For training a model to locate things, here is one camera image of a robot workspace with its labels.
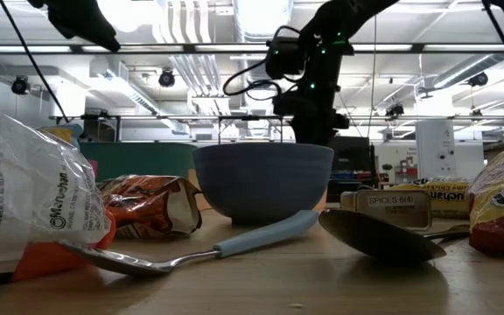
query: metal spoon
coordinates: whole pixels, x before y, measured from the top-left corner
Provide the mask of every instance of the metal spoon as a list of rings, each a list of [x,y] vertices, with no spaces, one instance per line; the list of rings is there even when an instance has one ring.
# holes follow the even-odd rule
[[[431,240],[467,237],[467,225],[440,233],[420,235],[384,220],[351,211],[326,210],[318,218],[320,225],[338,240],[385,263],[413,264],[446,256],[443,248]]]
[[[85,258],[94,266],[131,276],[156,276],[170,273],[181,263],[206,257],[223,258],[239,254],[249,249],[273,244],[298,236],[306,232],[316,223],[318,213],[312,210],[302,210],[289,219],[260,227],[253,231],[221,241],[207,252],[184,255],[167,262],[148,262],[128,255],[109,250],[91,248],[87,245],[58,241],[66,249]]]

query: wooden table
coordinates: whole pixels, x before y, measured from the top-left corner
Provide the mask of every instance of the wooden table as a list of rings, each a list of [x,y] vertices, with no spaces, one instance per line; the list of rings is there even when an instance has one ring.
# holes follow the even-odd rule
[[[243,230],[215,211],[177,241],[117,241],[113,249],[161,260]],[[434,229],[455,221],[441,220]],[[136,280],[88,267],[0,286],[0,314],[504,314],[504,260],[467,240],[415,268],[375,263],[318,224],[307,235],[264,250],[182,266]]]

